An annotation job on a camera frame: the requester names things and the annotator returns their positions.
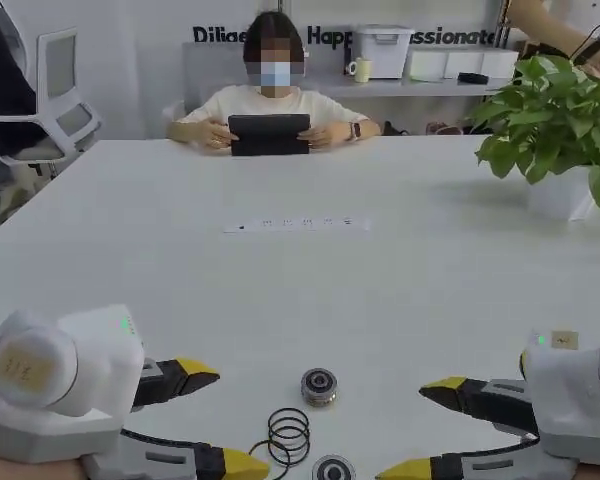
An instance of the wristwatch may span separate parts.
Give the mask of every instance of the wristwatch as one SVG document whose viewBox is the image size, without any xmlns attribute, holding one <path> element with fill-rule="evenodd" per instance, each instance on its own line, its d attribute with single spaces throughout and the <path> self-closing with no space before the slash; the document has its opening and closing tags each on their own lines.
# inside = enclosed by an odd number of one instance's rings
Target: wristwatch
<svg viewBox="0 0 600 480">
<path fill-rule="evenodd" d="M 360 138 L 360 124 L 359 123 L 350 123 L 349 127 L 351 128 L 351 136 L 349 137 L 350 142 L 355 142 Z"/>
</svg>

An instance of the white t-shirt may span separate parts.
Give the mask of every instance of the white t-shirt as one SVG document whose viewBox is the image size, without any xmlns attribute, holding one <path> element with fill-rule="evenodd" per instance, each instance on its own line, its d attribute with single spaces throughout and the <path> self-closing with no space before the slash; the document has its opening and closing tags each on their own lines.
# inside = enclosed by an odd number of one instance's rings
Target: white t-shirt
<svg viewBox="0 0 600 480">
<path fill-rule="evenodd" d="M 254 87 L 239 85 L 216 92 L 207 103 L 178 120 L 183 123 L 200 122 L 208 118 L 228 123 L 231 115 L 309 114 L 312 127 L 323 127 L 332 122 L 360 122 L 367 117 L 344 108 L 338 102 L 314 91 L 294 87 L 284 98 L 267 98 Z"/>
<path fill-rule="evenodd" d="M 550 0 L 550 3 L 551 15 L 585 35 L 600 25 L 600 0 Z"/>
</svg>

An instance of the robotic arm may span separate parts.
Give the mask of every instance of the robotic arm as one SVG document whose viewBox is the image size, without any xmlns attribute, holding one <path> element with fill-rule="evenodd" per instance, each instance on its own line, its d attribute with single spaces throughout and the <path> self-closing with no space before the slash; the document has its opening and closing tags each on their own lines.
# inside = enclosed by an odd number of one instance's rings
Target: robotic arm
<svg viewBox="0 0 600 480">
<path fill-rule="evenodd" d="M 57 322 L 16 312 L 0 326 L 0 458 L 80 458 L 90 480 L 263 480 L 268 465 L 245 453 L 123 428 L 132 410 L 218 378 L 195 361 L 146 360 L 122 305 Z"/>
<path fill-rule="evenodd" d="M 450 377 L 420 394 L 521 439 L 489 451 L 407 460 L 379 480 L 571 480 L 600 465 L 600 349 L 579 350 L 573 332 L 534 334 L 520 359 L 525 380 Z"/>
</svg>

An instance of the black coil spring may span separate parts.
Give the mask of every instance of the black coil spring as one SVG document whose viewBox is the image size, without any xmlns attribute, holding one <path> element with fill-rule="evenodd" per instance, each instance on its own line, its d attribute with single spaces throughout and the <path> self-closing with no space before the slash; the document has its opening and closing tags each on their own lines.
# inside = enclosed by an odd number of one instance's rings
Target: black coil spring
<svg viewBox="0 0 600 480">
<path fill-rule="evenodd" d="M 302 463 L 311 450 L 309 418 L 297 408 L 281 408 L 271 414 L 267 421 L 267 439 L 256 443 L 251 455 L 258 447 L 266 445 L 271 458 L 283 472 L 273 480 L 282 479 L 289 469 Z"/>
</svg>

